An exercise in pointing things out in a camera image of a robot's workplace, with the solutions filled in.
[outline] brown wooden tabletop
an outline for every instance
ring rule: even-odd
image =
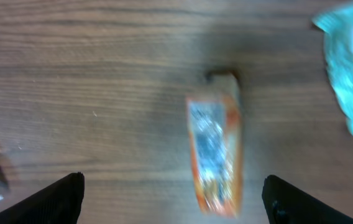
[[[79,223],[268,223],[269,174],[353,217],[353,137],[311,18],[337,0],[0,0],[0,210],[70,172]],[[244,75],[237,220],[199,211],[185,95]]]

